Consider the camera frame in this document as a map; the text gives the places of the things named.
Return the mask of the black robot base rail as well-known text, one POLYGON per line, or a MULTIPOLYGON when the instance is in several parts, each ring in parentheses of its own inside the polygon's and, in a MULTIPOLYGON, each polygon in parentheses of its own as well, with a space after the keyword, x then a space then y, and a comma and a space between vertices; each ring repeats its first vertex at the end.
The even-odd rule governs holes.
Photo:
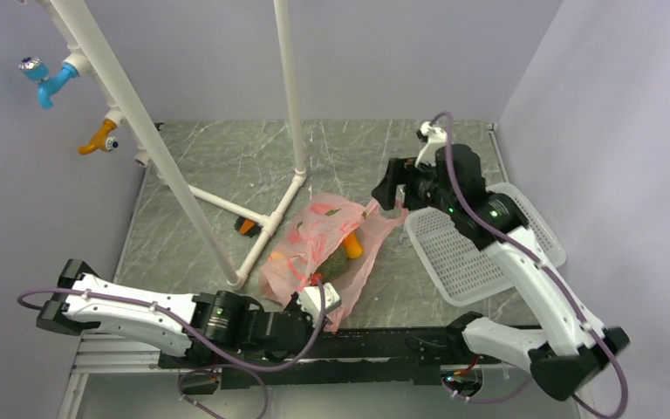
MULTIPOLYGON (((144 343, 109 334, 87 335, 80 344, 76 374, 160 374, 209 369, 228 360, 206 347, 192 346, 186 358, 161 353, 144 343)), ((504 379, 513 368, 488 355, 475 355, 451 341, 442 327, 342 329, 322 334, 295 366, 262 373, 272 386, 373 382, 410 382, 438 385, 457 370, 469 390, 479 387, 489 370, 504 379)))

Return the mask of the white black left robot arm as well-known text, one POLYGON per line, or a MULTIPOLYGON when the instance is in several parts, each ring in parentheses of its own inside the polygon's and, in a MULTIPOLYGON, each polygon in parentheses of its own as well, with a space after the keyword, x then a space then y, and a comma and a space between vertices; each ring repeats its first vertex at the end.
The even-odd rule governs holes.
POLYGON ((328 314, 341 305, 334 287, 319 281, 294 292, 282 311, 228 291, 150 292, 107 282, 79 259, 65 263, 47 294, 37 308, 38 328, 71 336, 114 334, 154 347, 184 367, 261 354, 279 368, 311 349, 328 314))

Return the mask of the pink plastic bag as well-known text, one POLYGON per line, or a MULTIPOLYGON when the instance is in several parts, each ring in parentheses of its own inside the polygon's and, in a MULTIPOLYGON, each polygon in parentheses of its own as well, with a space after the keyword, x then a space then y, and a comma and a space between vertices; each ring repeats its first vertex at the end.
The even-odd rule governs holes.
POLYGON ((396 209, 397 216, 388 218, 375 200, 362 205, 330 193, 314 196, 285 226, 271 251, 280 251, 287 258, 267 260, 260 268, 262 296, 287 305, 291 295, 308 285, 314 271, 355 231, 364 254, 348 261, 347 271, 330 282, 342 305, 327 315, 330 324, 325 330, 338 331, 358 302, 386 237, 407 218, 408 211, 401 202, 396 203, 396 209))

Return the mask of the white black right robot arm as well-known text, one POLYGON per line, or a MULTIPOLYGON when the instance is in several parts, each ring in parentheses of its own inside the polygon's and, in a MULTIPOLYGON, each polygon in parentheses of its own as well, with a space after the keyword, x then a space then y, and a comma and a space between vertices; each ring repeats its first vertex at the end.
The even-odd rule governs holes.
POLYGON ((372 196, 385 210, 404 191, 407 210, 437 210, 462 237, 497 265, 535 315, 537 329, 504 326, 469 313, 455 320, 446 350, 457 362, 488 355, 528 372, 551 398, 575 397, 588 381, 612 367, 621 399, 629 396, 618 354, 630 339, 583 306, 544 255, 530 221, 508 195, 491 191, 479 156, 463 144, 439 146, 432 158, 393 158, 372 196))

